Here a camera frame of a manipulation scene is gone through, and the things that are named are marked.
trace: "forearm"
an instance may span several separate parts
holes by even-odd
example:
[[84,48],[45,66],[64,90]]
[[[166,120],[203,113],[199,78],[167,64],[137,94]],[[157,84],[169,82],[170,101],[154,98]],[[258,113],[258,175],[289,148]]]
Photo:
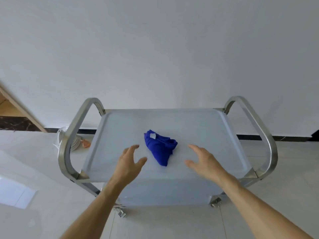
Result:
[[311,238],[286,217],[240,185],[237,179],[225,174],[221,185],[235,204],[257,239]]
[[109,181],[89,207],[66,230],[60,239],[98,239],[123,187]]

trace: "stainless steel cart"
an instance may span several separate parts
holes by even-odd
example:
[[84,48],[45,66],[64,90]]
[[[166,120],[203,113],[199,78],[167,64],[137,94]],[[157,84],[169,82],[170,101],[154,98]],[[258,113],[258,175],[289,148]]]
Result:
[[[234,102],[241,106],[267,147],[267,161],[256,171],[247,160],[227,117]],[[77,172],[70,161],[70,147],[92,104],[102,118],[83,168]],[[149,129],[179,143],[167,167],[158,165],[145,146],[143,133]],[[100,190],[92,182],[107,182],[123,149],[140,144],[134,156],[137,159],[147,156],[149,159],[137,179],[123,190],[114,205],[121,217],[125,216],[122,208],[126,206],[210,204],[214,207],[225,193],[182,165],[184,159],[194,157],[186,147],[189,143],[212,152],[245,187],[267,177],[277,165],[277,146],[272,135],[242,96],[233,96],[224,108],[214,109],[105,110],[100,100],[88,98],[61,141],[58,161],[67,178],[97,196]]]

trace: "hand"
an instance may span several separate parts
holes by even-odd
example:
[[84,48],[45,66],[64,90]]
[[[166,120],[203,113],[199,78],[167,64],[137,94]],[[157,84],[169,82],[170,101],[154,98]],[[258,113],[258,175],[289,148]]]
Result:
[[147,158],[143,157],[137,163],[134,163],[133,154],[135,149],[138,147],[139,145],[133,145],[130,148],[124,149],[122,155],[117,161],[117,165],[112,177],[110,178],[110,182],[114,182],[124,188],[138,176],[147,161]]
[[185,160],[187,167],[193,169],[198,175],[215,182],[221,186],[222,181],[228,174],[226,170],[220,165],[216,158],[208,152],[205,148],[200,148],[196,145],[189,144],[189,148],[198,156],[198,163],[192,160]]

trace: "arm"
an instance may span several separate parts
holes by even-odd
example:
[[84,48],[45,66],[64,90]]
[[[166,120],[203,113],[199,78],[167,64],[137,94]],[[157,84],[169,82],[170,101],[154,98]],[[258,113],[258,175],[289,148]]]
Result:
[[242,187],[238,180],[226,172],[206,149],[189,145],[198,155],[198,163],[185,160],[187,167],[202,177],[215,182],[235,204],[257,239],[311,239],[307,233],[266,204],[252,192]]
[[134,150],[139,145],[124,149],[115,171],[101,193],[89,207],[70,225],[60,239],[99,239],[107,218],[126,185],[131,183],[140,173],[147,158],[141,158],[134,163]]

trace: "tiled floor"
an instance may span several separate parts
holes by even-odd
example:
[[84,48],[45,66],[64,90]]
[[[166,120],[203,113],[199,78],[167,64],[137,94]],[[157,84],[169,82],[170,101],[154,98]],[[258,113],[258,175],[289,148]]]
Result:
[[[0,177],[37,190],[25,210],[0,204],[1,238],[58,238],[94,199],[66,179],[58,168],[55,134],[0,132]],[[254,168],[266,158],[260,141],[241,141]],[[314,238],[319,235],[319,143],[278,142],[275,171],[250,190]],[[87,150],[71,154],[80,170]],[[141,207],[114,212],[103,239],[254,238],[230,201],[209,206]]]

